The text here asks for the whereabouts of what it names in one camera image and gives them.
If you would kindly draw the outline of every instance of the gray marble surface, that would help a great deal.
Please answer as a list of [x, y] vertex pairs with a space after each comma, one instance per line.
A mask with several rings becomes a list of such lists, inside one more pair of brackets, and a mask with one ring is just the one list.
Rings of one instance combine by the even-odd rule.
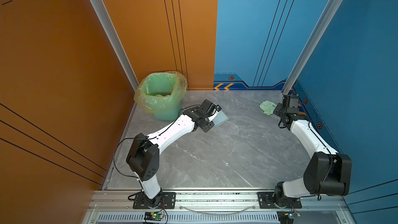
[[[219, 127], [204, 133], [200, 128], [172, 143], [160, 156], [157, 172], [162, 188], [173, 187], [263, 187], [303, 176], [309, 156], [299, 140], [286, 128], [278, 128], [279, 117], [267, 116], [259, 105], [278, 103], [277, 91], [187, 91], [183, 107], [203, 100], [219, 104], [229, 117]], [[158, 121], [136, 108], [126, 137], [149, 134], [171, 121]], [[125, 162], [132, 140], [121, 145], [117, 166], [132, 175]], [[140, 187], [136, 179], [113, 170], [107, 188]]]

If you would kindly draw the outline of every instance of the yellow plastic bag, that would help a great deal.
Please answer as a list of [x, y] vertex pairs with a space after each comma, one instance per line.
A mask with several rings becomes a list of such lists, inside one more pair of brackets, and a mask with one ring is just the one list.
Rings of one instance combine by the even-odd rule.
[[152, 73], [138, 86], [134, 101], [147, 113], [169, 112], [180, 105], [187, 85], [187, 79], [179, 72]]

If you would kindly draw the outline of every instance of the trash can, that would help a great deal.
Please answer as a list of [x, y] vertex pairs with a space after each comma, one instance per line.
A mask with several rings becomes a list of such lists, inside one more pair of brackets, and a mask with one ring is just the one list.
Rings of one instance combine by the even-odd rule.
[[138, 86], [134, 101], [158, 120], [174, 121], [187, 90], [186, 78], [176, 71], [152, 73]]

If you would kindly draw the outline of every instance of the green crumpled paper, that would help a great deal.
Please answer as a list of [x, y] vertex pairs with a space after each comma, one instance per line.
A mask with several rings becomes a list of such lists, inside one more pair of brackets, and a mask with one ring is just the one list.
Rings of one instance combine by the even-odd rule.
[[276, 104], [274, 102], [265, 101], [260, 105], [261, 110], [264, 111], [266, 115], [271, 115], [275, 110]]

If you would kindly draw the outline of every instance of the yellow chevron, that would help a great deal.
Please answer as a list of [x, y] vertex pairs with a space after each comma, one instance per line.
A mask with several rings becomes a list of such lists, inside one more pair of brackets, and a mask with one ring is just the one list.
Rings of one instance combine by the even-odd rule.
[[229, 87], [232, 86], [233, 83], [229, 84], [228, 86], [224, 87], [225, 90], [229, 90]]
[[214, 89], [219, 90], [218, 87], [221, 86], [223, 83], [218, 84]]

